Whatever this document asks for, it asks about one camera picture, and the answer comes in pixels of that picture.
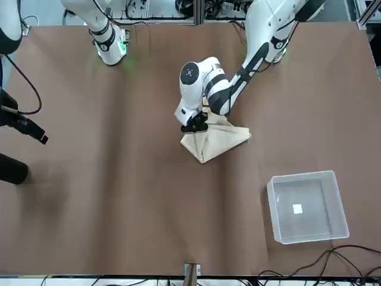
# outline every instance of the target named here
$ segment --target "black cable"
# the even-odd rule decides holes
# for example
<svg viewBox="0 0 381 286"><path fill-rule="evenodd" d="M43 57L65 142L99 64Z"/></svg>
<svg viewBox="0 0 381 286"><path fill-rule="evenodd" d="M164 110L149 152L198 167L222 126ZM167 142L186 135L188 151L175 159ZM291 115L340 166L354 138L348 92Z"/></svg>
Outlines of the black cable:
<svg viewBox="0 0 381 286"><path fill-rule="evenodd" d="M40 286L43 286L43 284L44 284L44 282L46 281L47 278L48 278L48 275L43 278Z"/></svg>
<svg viewBox="0 0 381 286"><path fill-rule="evenodd" d="M98 277L94 282L93 284L91 284L91 286L94 286L102 277Z"/></svg>
<svg viewBox="0 0 381 286"><path fill-rule="evenodd" d="M0 58L0 91L2 89L3 71L2 71L2 59Z"/></svg>
<svg viewBox="0 0 381 286"><path fill-rule="evenodd" d="M144 279L144 280L141 280L139 282L136 282L136 283L133 283L133 284L129 284L129 285L126 285L126 286L135 286L135 285L138 285L138 284L141 284L143 282L146 282L148 281L148 279ZM116 284L107 284L106 286L122 286L122 285L116 285Z"/></svg>
<svg viewBox="0 0 381 286"><path fill-rule="evenodd" d="M23 78L29 83L30 87L33 89L33 91L35 92L37 99L38 99L38 108L36 110L34 110L34 111L17 111L17 113L23 114L23 115L31 115L31 114L38 113L42 108L42 100L41 100L41 97L40 97L37 89L32 84L32 82L30 82L30 80L27 78L27 76L17 67L17 65L13 62L13 60L8 55L5 55L5 57L8 59L8 61L10 61L12 66L14 66L14 68L23 76Z"/></svg>
<svg viewBox="0 0 381 286"><path fill-rule="evenodd" d="M288 279L288 278L291 278L293 276L295 276L297 273L299 273L301 270L303 269L307 269L307 268L310 268L316 264L318 264L318 262L325 256L327 255L326 257L326 260L324 261L324 266L323 266L323 269L322 271L320 272L319 276L318 276L318 280L316 283L314 283L314 285L318 285L321 281L321 278L324 274L324 271L325 271L325 268L327 266L327 263L328 263L328 258L330 257L330 254L331 253L337 253L336 250L338 249L341 249L341 248L359 248L359 249L362 249L362 250L366 250L366 251L369 251L369 252L372 252L372 253L376 253L376 254L381 254L381 251L379 250L375 250L375 249L372 249L372 248L368 248L368 247L365 247L365 246L361 246L361 245L355 245L355 244L345 244L345 245L340 245L340 246L337 246L337 247L333 247L331 250L326 250L324 251L314 262L310 263L309 265L305 265L305 266L302 266L300 268L298 268L296 271L294 271L292 274L290 275L282 275L282 274L279 274L275 271L272 271L272 270L264 270L262 271L260 274L258 274L258 277L260 277L262 274L265 274L267 272L269 273L274 273L276 274L276 276L271 276L271 277L266 277L267 278L267 281L268 282L269 280L272 280L272 279L275 279L275 278L278 278L278 279ZM343 258L344 260L346 260L347 262L349 261L346 257L344 257L342 254L339 254L339 256L341 258ZM356 268L356 270L361 273L361 271L353 264L353 263L350 263L354 268ZM368 274L366 276L364 276L365 278L367 278L371 273L373 273L375 270L378 270L378 269L381 269L381 266L378 266L374 269L372 269L370 272L368 272Z"/></svg>
<svg viewBox="0 0 381 286"><path fill-rule="evenodd" d="M365 275L365 277L369 277L370 274L372 274L374 271L378 270L378 269L381 269L381 266L377 266L371 270L369 270L369 272Z"/></svg>
<svg viewBox="0 0 381 286"><path fill-rule="evenodd" d="M354 265L354 263L352 263L348 258L346 258L343 254L341 254L341 253L338 253L337 251L332 251L332 253L334 254L334 255L336 255L336 256L339 256L339 257L341 257L341 258L343 258L346 262L348 262L354 269L356 269L356 271L358 272L358 274L360 275L360 276L362 276L363 274L361 273L361 271L359 270L359 268L356 266L356 265Z"/></svg>
<svg viewBox="0 0 381 286"><path fill-rule="evenodd" d="M236 20L229 21L229 23L233 23L233 24L237 25L238 27L240 27L242 30L245 30L245 26L238 23Z"/></svg>
<svg viewBox="0 0 381 286"><path fill-rule="evenodd" d="M64 14L62 16L62 25L66 26L66 16L67 16L67 9L65 9Z"/></svg>
<svg viewBox="0 0 381 286"><path fill-rule="evenodd" d="M137 21L137 22L134 22L134 23L121 23L121 22L118 22L118 21L115 21L113 18L111 18L109 15L107 15L106 13L104 13L104 11L102 10L102 8L99 6L99 4L93 0L95 6L100 10L100 12L110 21L112 22L113 24L117 25L117 26L131 26L131 25L135 25L135 24L144 24L148 27L147 23L144 22L144 21Z"/></svg>

